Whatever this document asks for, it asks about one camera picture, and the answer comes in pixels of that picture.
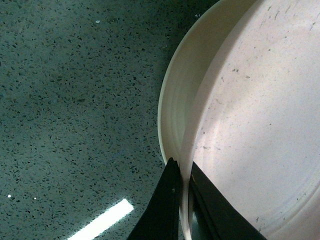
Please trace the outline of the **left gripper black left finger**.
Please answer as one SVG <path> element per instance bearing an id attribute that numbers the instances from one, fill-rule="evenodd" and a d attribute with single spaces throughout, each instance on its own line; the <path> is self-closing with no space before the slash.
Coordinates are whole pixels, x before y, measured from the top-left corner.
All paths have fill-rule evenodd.
<path id="1" fill-rule="evenodd" d="M 178 162 L 170 158 L 146 210 L 129 234 L 130 240 L 177 240 L 181 174 Z"/>

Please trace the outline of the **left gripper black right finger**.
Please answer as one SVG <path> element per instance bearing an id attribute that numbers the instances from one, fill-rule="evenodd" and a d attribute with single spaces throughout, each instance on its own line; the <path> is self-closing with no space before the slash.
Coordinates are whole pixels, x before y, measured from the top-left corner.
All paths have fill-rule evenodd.
<path id="1" fill-rule="evenodd" d="M 192 164 L 191 226 L 193 240 L 264 240 L 221 194 L 196 163 Z"/>

